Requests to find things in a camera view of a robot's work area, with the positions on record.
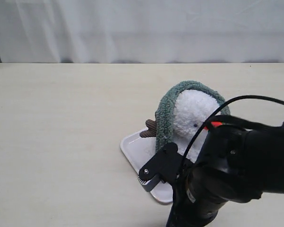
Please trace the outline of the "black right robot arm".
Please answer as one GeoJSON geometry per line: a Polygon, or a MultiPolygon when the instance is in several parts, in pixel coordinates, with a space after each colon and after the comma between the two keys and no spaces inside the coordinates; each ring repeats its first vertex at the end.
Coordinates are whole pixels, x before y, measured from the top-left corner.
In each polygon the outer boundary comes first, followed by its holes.
{"type": "Polygon", "coordinates": [[[284,123],[268,126],[231,115],[211,117],[195,162],[163,146],[139,171],[146,191],[172,186],[168,227],[204,227],[225,203],[247,203],[267,193],[284,194],[284,123]]]}

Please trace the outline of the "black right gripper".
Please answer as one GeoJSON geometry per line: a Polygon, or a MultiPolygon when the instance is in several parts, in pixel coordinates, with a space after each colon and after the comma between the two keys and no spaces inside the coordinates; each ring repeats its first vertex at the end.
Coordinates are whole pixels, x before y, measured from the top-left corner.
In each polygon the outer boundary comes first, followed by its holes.
{"type": "Polygon", "coordinates": [[[243,156],[245,135],[249,130],[262,131],[263,125],[229,115],[211,117],[209,133],[195,162],[178,153],[178,146],[168,142],[139,170],[138,177],[150,180],[158,176],[173,187],[176,197],[186,192],[197,198],[246,203],[261,198],[262,191],[246,176],[243,156]]]}

